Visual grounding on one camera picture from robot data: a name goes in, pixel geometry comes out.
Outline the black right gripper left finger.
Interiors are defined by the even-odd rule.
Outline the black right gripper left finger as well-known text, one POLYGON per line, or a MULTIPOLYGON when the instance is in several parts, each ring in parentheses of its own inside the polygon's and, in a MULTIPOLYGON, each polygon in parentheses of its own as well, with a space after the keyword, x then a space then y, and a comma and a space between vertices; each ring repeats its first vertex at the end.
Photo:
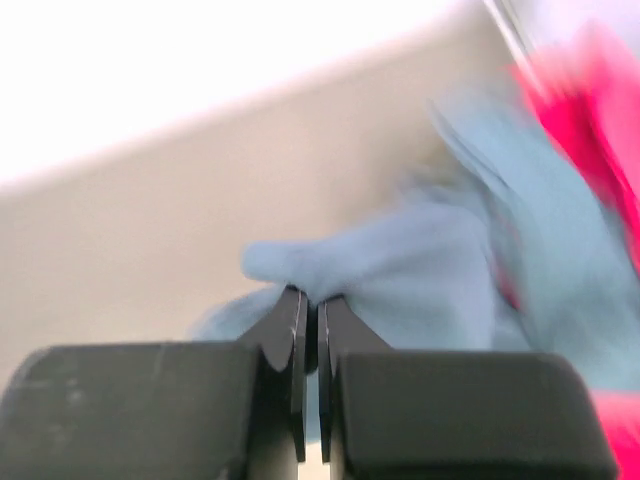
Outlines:
POLYGON ((51 346, 1 400, 5 479, 294 479, 305 459, 307 299, 239 339, 51 346))

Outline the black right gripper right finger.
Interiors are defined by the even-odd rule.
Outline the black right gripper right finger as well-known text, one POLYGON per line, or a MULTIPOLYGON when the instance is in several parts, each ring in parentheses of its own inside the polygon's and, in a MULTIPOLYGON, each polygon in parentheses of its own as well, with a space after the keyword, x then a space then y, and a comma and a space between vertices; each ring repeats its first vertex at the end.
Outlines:
POLYGON ((318 309, 322 459, 334 479, 614 479, 562 357, 390 347, 343 298, 318 309))

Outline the blue-grey t shirt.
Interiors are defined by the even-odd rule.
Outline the blue-grey t shirt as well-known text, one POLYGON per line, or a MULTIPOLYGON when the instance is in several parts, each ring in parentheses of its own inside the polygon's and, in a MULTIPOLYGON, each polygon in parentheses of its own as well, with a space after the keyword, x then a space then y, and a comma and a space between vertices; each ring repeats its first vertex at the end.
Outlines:
POLYGON ((436 104, 453 161, 445 185, 413 179, 380 217, 307 243, 249 246, 266 288, 215 311, 203 340, 233 340, 294 285, 343 295, 394 347, 545 351, 596 389, 639 387, 639 278, 617 214, 551 146, 515 94, 436 104))

